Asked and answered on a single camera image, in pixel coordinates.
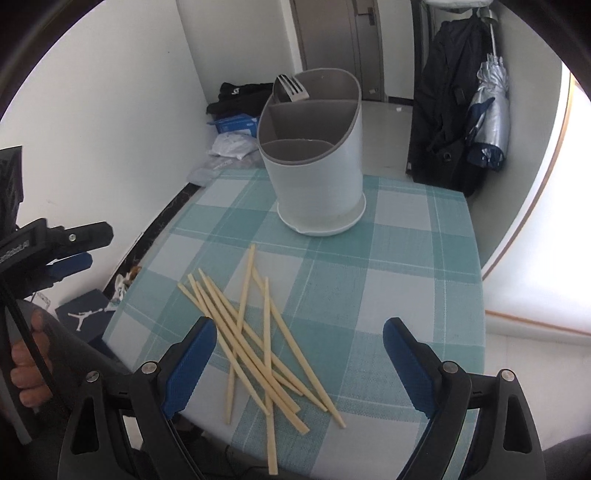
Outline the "person's left hand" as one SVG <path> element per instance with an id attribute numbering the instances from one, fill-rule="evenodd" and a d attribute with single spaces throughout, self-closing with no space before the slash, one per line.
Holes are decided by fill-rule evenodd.
<path id="1" fill-rule="evenodd" d="M 31 314 L 32 337 L 49 370 L 50 340 L 44 330 L 43 311 L 35 309 Z M 19 399 L 23 406 L 38 408 L 52 398 L 52 393 L 23 340 L 12 346 L 11 355 L 15 367 L 11 370 L 12 384 L 19 390 Z"/>

